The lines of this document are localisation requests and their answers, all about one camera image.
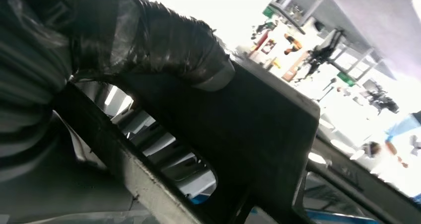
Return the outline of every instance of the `person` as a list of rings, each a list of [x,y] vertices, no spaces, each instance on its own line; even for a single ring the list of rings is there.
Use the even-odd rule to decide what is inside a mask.
[[[283,36],[285,37],[286,40],[288,40],[288,42],[290,44],[292,44],[292,48],[286,49],[283,52],[285,55],[288,55],[291,52],[297,52],[298,50],[300,50],[302,48],[302,44],[298,40],[296,40],[294,37],[292,37],[291,35],[286,33]]]
[[[368,143],[364,144],[363,150],[364,150],[364,153],[369,158],[374,158],[374,157],[378,156],[382,152],[382,150],[386,150],[391,155],[395,156],[397,158],[398,162],[404,168],[408,168],[408,166],[409,166],[406,162],[404,162],[402,157],[400,155],[398,155],[398,151],[397,151],[396,147],[392,144],[392,142],[390,142],[389,139],[385,140],[384,146],[382,146],[381,144],[379,144],[377,142],[374,142],[374,141],[368,142]]]

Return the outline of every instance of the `workshop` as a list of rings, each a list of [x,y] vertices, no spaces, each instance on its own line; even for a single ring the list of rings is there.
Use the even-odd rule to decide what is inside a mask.
[[[0,3],[0,224],[421,223],[421,0]]]

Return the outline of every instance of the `blue object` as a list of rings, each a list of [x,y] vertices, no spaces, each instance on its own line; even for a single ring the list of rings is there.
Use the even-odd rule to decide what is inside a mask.
[[[391,142],[394,137],[406,133],[410,130],[420,127],[419,121],[412,115],[406,116],[404,119],[396,122],[392,127],[386,130],[388,135],[386,141]]]
[[[208,198],[209,198],[208,195],[199,194],[195,198],[191,199],[191,201],[193,204],[197,205],[197,204],[203,203]]]

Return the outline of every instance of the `light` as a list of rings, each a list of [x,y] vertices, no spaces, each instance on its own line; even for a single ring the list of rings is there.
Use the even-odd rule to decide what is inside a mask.
[[[113,86],[112,88],[111,88],[111,91],[110,91],[110,93],[108,94],[108,96],[107,96],[107,99],[105,100],[105,105],[109,105],[110,103],[111,103],[111,100],[113,99],[113,97],[114,97],[114,95],[116,94],[116,92],[117,92],[117,87],[116,86]]]
[[[330,143],[335,146],[336,148],[342,150],[345,153],[355,153],[355,150],[344,143],[338,141],[338,140],[331,140]]]
[[[120,114],[122,111],[124,111],[132,103],[132,101],[133,99],[130,96],[126,96],[126,98],[124,98],[123,102],[121,103],[117,114]]]
[[[326,160],[323,157],[321,157],[320,155],[318,155],[318,154],[315,154],[315,153],[310,152],[308,154],[308,158],[311,161],[313,161],[313,162],[321,163],[321,164],[326,164]]]
[[[421,19],[421,0],[412,0],[412,6],[414,7],[415,13],[418,18]]]
[[[350,160],[356,160],[356,159],[359,159],[359,158],[361,158],[364,154],[365,154],[365,152],[364,152],[362,149],[360,149],[360,150],[358,150],[357,152],[355,152],[355,153],[351,156]]]

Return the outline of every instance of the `black tape wrap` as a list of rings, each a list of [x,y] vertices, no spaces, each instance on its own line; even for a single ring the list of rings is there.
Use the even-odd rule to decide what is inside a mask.
[[[203,21],[146,0],[75,0],[75,6],[76,79],[171,73],[197,85],[223,71],[222,88],[234,76],[229,56]]]

